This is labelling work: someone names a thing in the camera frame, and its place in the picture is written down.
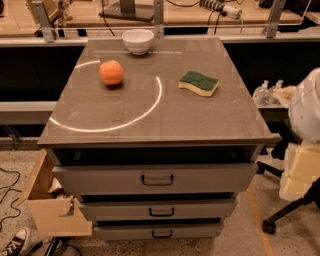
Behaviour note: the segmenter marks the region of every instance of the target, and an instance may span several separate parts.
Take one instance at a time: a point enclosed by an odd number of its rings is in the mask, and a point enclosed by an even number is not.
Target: sneaker
[[[30,229],[22,228],[1,252],[1,256],[22,256],[30,246]]]

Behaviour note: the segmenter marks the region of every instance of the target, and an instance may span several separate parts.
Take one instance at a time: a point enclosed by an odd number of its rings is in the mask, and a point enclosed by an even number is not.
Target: yellow sponge
[[[219,86],[219,79],[205,76],[196,71],[188,71],[179,81],[179,88],[204,97],[210,97]]]

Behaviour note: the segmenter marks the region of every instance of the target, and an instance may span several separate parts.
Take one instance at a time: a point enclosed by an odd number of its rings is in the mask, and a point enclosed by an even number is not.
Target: white robot
[[[291,129],[302,139],[301,145],[289,144],[280,181],[280,197],[295,201],[320,177],[320,68],[298,86],[279,89],[274,97],[288,108]]]

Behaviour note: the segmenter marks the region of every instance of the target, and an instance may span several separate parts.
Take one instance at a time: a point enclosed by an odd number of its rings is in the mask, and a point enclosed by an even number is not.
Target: cable
[[[212,11],[212,12],[210,13],[210,16],[209,16],[209,19],[208,19],[208,22],[207,22],[207,25],[208,25],[208,26],[209,26],[209,24],[210,24],[211,16],[212,16],[212,14],[213,14],[214,12],[215,12],[215,11]],[[227,15],[226,12],[219,12],[219,15],[218,15],[217,21],[216,21],[216,27],[214,28],[214,34],[217,33],[217,27],[218,27],[218,23],[219,23],[219,18],[220,18],[220,16],[226,16],[226,15]]]
[[[102,16],[103,16],[103,21],[104,21],[104,24],[107,26],[107,28],[109,29],[109,31],[111,32],[111,34],[113,36],[115,36],[115,34],[113,33],[112,29],[109,27],[108,23],[107,23],[107,20],[106,20],[106,17],[104,15],[104,0],[101,0],[101,6],[102,6]]]
[[[194,4],[190,4],[190,5],[184,5],[184,4],[176,4],[176,3],[173,3],[169,0],[166,0],[168,3],[174,5],[174,6],[178,6],[178,7],[193,7],[193,6],[196,6],[197,4],[199,4],[199,2],[196,2]]]
[[[16,172],[16,171],[6,171],[2,168],[0,168],[0,171],[4,172],[4,173],[16,173],[18,174],[18,177],[17,179],[13,182],[13,184],[9,185],[9,186],[5,186],[5,187],[2,187],[0,188],[1,189],[7,189],[7,191],[4,193],[3,197],[1,198],[0,200],[0,204],[3,202],[4,198],[7,196],[7,194],[10,192],[10,191],[15,191],[15,192],[18,192],[18,193],[21,193],[22,191],[21,190],[17,190],[17,189],[14,189],[12,188],[14,185],[16,185],[20,179],[20,173],[19,172]],[[6,220],[6,219],[10,219],[10,218],[17,218],[20,214],[21,214],[21,211],[18,209],[18,208],[15,208],[13,207],[13,204],[18,201],[19,198],[16,198],[15,200],[13,200],[10,204],[10,207],[16,211],[18,211],[18,214],[15,215],[15,216],[7,216],[7,217],[4,217],[0,220],[0,232],[2,231],[2,223]]]

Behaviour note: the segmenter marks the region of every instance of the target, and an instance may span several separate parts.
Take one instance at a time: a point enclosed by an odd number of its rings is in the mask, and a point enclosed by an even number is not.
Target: chair
[[[284,157],[284,170],[258,161],[257,174],[268,171],[281,178],[281,198],[291,201],[283,209],[262,223],[265,233],[276,232],[275,222],[302,205],[315,202],[320,209],[320,144],[297,145],[289,143]]]

